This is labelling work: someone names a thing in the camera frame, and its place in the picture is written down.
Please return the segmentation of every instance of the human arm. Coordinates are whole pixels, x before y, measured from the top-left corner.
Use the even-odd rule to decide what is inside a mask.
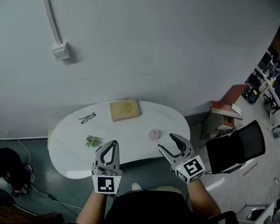
[[[218,205],[205,189],[200,179],[189,183],[187,186],[194,213],[205,218],[221,214]]]
[[[107,196],[98,194],[94,190],[81,210],[76,223],[100,224],[104,220]]]

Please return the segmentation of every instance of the eyeglasses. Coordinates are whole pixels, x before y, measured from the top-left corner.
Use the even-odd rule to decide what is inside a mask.
[[[82,121],[81,121],[81,124],[84,124],[84,123],[86,123],[88,120],[92,119],[92,118],[95,117],[95,116],[96,116],[96,114],[93,112],[93,113],[91,113],[90,115],[87,115],[87,116],[84,117],[84,118],[80,118],[79,120],[82,120]]]

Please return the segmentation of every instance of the wall switch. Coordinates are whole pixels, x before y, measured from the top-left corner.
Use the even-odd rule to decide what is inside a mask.
[[[52,49],[56,61],[68,59],[70,57],[70,49],[67,42],[64,42]]]

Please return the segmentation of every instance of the chair backrest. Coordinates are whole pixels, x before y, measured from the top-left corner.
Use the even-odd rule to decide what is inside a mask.
[[[243,147],[242,162],[263,155],[266,152],[265,139],[256,120],[231,135],[232,142]]]

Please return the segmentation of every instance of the green plant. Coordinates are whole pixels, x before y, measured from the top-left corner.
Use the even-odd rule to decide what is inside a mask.
[[[100,144],[100,141],[98,140],[98,137],[92,136],[92,135],[88,135],[88,137],[86,138],[86,146],[87,147],[95,147],[98,144]]]

